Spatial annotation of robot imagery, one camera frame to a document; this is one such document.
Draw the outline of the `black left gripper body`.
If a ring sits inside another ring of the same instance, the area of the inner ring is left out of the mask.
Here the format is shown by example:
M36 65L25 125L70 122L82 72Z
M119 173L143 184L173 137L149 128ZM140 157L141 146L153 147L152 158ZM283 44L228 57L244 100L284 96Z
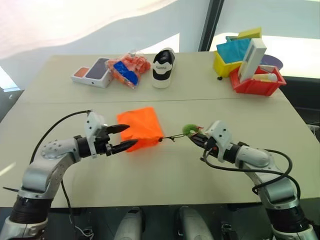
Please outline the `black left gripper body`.
M109 144L109 141L108 126L103 125L95 135L94 147L97 155L110 156L112 154L112 145Z

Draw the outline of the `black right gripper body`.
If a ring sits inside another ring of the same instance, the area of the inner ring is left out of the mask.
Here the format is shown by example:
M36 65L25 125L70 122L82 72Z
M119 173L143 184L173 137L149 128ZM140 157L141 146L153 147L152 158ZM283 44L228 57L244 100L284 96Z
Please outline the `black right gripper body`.
M203 159L206 159L208 156L212 156L216 159L218 158L219 148L217 145L217 141L214 138L206 138L204 140L203 149Z

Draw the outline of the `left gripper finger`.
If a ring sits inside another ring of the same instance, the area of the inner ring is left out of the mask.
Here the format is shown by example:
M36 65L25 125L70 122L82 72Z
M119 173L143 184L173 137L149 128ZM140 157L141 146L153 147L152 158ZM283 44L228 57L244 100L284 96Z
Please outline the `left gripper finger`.
M130 139L130 140L122 141L121 143L119 143L117 145L113 145L111 147L111 154L115 155L115 154L124 152L124 151L128 150L129 148L131 148L132 146L134 146L137 142L138 142L137 139Z
M123 131L125 131L126 129L128 129L130 126L127 124L115 124L115 125L111 125L109 126L109 134L118 134L121 133Z

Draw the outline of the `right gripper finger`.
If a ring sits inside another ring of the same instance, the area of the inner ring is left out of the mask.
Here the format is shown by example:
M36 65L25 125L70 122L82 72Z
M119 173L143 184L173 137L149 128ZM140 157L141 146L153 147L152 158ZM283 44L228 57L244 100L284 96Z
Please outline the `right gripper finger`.
M206 149L206 142L208 141L206 137L205 138L191 137L190 140L198 147L202 149Z
M196 133L188 137L196 145L205 145L208 137L202 133Z

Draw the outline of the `green fuzzy pom charm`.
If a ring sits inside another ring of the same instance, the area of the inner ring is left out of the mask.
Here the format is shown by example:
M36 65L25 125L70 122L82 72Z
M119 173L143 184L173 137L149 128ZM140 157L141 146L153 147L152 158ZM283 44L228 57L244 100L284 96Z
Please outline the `green fuzzy pom charm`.
M193 136L195 134L198 134L201 132L202 127L196 125L196 124L186 124L183 128L182 128L182 133L185 136Z

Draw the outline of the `orange fabric pouch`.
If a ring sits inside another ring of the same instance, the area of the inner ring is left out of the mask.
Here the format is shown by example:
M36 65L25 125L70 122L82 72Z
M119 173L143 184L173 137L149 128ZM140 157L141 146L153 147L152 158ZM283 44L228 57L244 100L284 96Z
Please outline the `orange fabric pouch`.
M129 125L120 133L122 141L137 140L137 143L126 150L127 153L142 148L156 146L164 137L156 111L153 107L129 110L116 116L118 124Z

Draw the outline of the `white tube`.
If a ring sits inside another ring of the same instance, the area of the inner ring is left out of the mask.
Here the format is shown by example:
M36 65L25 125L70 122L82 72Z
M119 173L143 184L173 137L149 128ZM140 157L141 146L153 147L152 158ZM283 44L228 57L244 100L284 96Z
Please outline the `white tube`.
M259 80L262 82L277 82L278 78L275 73L263 73L263 74L254 74L253 79Z

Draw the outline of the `teal fabric pouch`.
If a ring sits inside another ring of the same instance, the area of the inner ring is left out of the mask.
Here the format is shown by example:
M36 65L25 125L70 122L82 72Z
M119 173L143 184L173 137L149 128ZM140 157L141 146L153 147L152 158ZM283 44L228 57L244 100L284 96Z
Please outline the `teal fabric pouch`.
M243 38L227 41L216 46L218 54L226 64L242 61L251 39Z

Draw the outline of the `orange snack bag blue label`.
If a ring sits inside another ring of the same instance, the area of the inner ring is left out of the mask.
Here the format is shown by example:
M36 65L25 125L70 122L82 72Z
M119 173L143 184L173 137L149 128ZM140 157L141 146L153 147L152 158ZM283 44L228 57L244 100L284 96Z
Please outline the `orange snack bag blue label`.
M105 67L111 76L131 89L135 89L140 82L141 75L151 68L151 63L139 51L130 51L120 57L110 58Z

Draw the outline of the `white box purple phone print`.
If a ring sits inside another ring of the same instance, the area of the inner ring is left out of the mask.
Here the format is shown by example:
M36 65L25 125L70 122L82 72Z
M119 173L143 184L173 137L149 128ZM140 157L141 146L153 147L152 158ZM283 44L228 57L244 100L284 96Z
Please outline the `white box purple phone print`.
M112 82L113 76L107 64L108 60L108 58L101 57L88 70L84 78L90 86L107 88Z

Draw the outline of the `white box orange phone print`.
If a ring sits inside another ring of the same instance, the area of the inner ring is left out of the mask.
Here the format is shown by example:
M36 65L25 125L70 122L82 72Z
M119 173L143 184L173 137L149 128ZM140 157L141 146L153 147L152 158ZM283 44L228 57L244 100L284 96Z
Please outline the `white box orange phone print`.
M73 82L82 83L85 80L84 76L87 74L88 71L88 67L81 67L70 78Z

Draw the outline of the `black and white sneaker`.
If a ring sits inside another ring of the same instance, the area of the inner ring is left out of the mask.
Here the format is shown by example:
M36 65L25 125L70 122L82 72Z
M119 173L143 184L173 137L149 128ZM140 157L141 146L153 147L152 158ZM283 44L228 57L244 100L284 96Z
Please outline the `black and white sneaker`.
M152 62L152 86L158 89L167 88L171 84L171 75L175 67L176 56L172 48L164 48L158 52Z

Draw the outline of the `red plastic bin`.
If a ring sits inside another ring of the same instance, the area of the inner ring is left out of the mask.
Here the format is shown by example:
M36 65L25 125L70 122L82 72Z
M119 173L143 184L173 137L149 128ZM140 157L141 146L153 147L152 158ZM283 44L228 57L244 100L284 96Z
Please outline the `red plastic bin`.
M261 96L271 96L279 87L285 86L287 83L284 77L280 74L279 69L272 65L259 65L255 74L267 74L274 73L277 76L276 82L266 82L253 79L253 77L246 79L243 82L239 82L238 77L239 67L230 72L229 79L232 88L235 92L241 94L252 94Z

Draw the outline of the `yellow plastic bin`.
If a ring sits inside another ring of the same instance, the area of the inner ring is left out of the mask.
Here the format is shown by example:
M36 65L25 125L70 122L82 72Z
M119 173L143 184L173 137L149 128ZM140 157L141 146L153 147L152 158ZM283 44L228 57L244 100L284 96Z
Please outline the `yellow plastic bin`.
M230 75L230 72L239 68L242 64L242 61L235 61L231 63L225 63L223 58L219 55L217 51L213 52L214 61L213 69L219 77L227 78Z

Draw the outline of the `tall white box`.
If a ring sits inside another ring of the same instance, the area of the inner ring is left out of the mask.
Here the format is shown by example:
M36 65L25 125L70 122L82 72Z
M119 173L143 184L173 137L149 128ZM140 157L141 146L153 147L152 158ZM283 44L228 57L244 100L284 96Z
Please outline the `tall white box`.
M252 38L245 53L243 62L238 70L239 82L250 79L256 72L267 47L261 38Z

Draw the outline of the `purple round plate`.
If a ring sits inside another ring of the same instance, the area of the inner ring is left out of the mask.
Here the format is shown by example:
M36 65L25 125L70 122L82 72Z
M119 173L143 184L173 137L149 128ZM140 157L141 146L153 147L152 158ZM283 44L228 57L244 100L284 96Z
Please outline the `purple round plate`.
M278 68L278 70L281 70L283 68L283 62L279 60L277 57L274 57L272 55L265 54L260 62L261 65L267 65L267 66L275 66Z

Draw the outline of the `black chair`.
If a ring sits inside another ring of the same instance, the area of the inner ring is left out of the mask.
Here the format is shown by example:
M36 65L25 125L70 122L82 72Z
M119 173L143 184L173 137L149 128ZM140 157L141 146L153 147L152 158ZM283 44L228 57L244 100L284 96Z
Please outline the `black chair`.
M280 90L306 124L320 126L320 78L284 76Z

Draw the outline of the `yellow box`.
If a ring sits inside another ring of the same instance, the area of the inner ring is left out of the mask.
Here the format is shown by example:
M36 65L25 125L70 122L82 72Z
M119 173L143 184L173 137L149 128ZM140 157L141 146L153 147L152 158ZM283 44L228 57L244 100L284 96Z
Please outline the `yellow box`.
M249 30L245 30L242 32L238 33L237 39L242 40L242 39L256 39L256 38L261 38L262 37L262 28L257 27Z

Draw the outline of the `dark window post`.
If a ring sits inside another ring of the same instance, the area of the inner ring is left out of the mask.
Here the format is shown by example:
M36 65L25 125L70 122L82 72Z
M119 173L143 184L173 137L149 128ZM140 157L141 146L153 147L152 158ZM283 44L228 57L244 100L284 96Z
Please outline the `dark window post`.
M198 47L199 52L210 50L225 0L210 0Z

